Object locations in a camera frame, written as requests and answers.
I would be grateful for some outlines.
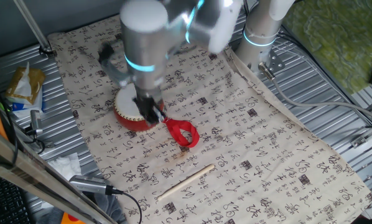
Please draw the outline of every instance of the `beige fabric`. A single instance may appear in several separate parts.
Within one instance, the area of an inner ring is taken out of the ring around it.
[[[168,62],[167,114],[197,128],[197,146],[179,147],[165,124],[141,133],[122,128],[112,112],[118,87],[97,61],[100,42],[118,32],[114,16],[49,40],[103,177],[139,200],[144,223],[350,223],[371,202],[340,155],[303,128],[237,58],[233,64],[230,49],[210,55],[197,47]],[[115,63],[126,67],[122,55]],[[215,165],[210,173],[156,200],[209,164]],[[134,202],[119,201],[129,223],[137,223]]]

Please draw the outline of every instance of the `white tissue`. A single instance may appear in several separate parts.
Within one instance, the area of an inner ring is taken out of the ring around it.
[[[23,72],[22,78],[19,80],[14,94],[21,96],[31,96],[31,86],[30,86],[30,63],[27,62],[26,70]]]
[[[48,162],[59,174],[64,176],[66,180],[70,180],[74,175],[81,174],[80,161],[78,160],[78,154],[74,152],[73,154],[65,157],[59,157],[54,161]],[[42,201],[41,208],[50,208],[53,205],[48,202]]]

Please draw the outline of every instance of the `metal frame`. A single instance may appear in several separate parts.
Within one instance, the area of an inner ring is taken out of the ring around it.
[[[23,0],[13,0],[13,1],[16,4],[19,11],[21,12],[21,14],[23,15],[26,22],[28,23],[31,31],[34,33],[35,37],[37,38],[39,44],[41,45],[42,50],[47,53],[52,52],[52,49],[50,48],[50,44],[47,38],[42,33],[41,29],[39,29],[38,24],[35,22],[34,18],[32,17],[24,1]]]
[[[0,177],[51,203],[85,223],[116,223],[102,209],[79,192],[27,145],[19,151],[16,166],[0,167]],[[0,136],[0,157],[11,161],[14,146]]]

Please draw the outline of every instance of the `red drum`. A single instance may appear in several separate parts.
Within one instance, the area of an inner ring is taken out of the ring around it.
[[[147,131],[154,127],[154,125],[147,125],[143,116],[133,102],[136,97],[136,90],[133,83],[120,89],[114,101],[114,114],[119,123],[126,129],[131,131]]]

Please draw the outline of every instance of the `red cloth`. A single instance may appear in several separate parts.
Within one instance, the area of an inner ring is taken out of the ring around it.
[[[184,147],[194,147],[200,136],[198,135],[197,129],[188,121],[177,121],[174,119],[165,119],[163,122],[167,125],[169,133],[176,140],[178,144]],[[188,131],[192,134],[192,142],[188,142],[187,139],[182,135],[180,130]]]

